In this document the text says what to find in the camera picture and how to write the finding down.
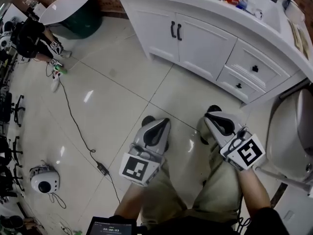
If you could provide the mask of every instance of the person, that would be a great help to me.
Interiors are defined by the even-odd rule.
[[[251,223],[246,235],[288,234],[278,213],[270,207],[269,196],[253,169],[237,171],[223,161],[217,147],[210,158],[211,173],[187,209],[169,179],[168,164],[144,188],[131,184],[117,207],[112,222],[137,220],[141,212],[146,234],[238,234],[237,210],[243,194]]]
[[[67,70],[54,59],[49,46],[61,57],[69,58],[71,51],[64,50],[58,39],[42,23],[28,18],[19,29],[16,47],[20,55],[25,58],[36,58],[53,66],[56,71],[66,74]]]

